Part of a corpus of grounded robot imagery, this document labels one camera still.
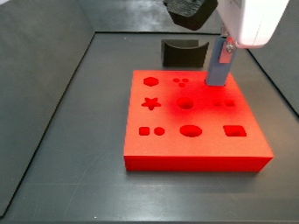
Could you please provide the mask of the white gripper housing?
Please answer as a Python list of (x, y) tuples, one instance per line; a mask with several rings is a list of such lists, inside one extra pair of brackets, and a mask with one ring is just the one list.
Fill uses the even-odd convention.
[(272, 39), (290, 0), (218, 0), (224, 21), (220, 62), (229, 64), (238, 48), (261, 48)]

